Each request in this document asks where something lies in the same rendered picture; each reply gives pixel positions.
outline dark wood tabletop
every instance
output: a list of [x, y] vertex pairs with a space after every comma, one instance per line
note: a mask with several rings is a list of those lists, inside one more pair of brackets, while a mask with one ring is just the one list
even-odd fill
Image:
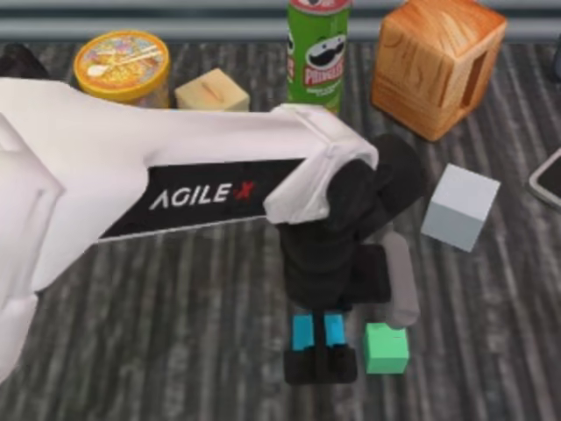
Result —
[[[71, 81], [78, 45], [37, 44]], [[172, 45], [174, 86], [219, 66], [254, 111], [286, 96], [282, 44]], [[266, 221], [93, 246], [53, 286], [2, 421], [556, 421], [561, 419], [561, 215], [525, 184], [561, 147], [548, 46], [505, 46], [484, 103], [436, 144], [369, 105], [373, 46], [349, 48], [342, 119], [367, 139], [400, 134], [434, 187], [451, 162], [501, 182], [472, 253], [420, 234], [429, 198], [395, 221], [411, 247], [422, 315], [405, 375], [348, 386], [283, 381], [292, 307]], [[372, 309], [346, 332], [360, 352]]]

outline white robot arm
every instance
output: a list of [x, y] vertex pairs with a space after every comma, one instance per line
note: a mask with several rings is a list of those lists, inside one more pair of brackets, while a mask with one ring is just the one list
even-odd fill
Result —
[[25, 343], [35, 292], [98, 240], [323, 219], [334, 174], [355, 160], [376, 170], [379, 158], [320, 107], [146, 110], [61, 82], [0, 78], [0, 382]]

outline yellow container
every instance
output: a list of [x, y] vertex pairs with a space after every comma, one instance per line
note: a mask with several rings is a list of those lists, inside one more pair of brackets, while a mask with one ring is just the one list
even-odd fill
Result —
[[166, 44], [148, 32], [115, 31], [92, 39], [74, 61], [80, 88], [98, 98], [169, 108]]

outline green cube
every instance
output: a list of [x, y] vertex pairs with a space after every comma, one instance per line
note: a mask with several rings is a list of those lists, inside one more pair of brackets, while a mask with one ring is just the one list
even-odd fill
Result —
[[367, 374], [403, 374], [409, 361], [405, 329], [395, 330], [385, 323], [368, 323], [364, 345]]

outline green can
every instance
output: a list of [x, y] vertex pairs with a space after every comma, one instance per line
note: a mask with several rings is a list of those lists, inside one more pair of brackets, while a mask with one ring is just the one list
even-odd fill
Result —
[[351, 3], [352, 0], [289, 0], [290, 103], [322, 105], [339, 113]]

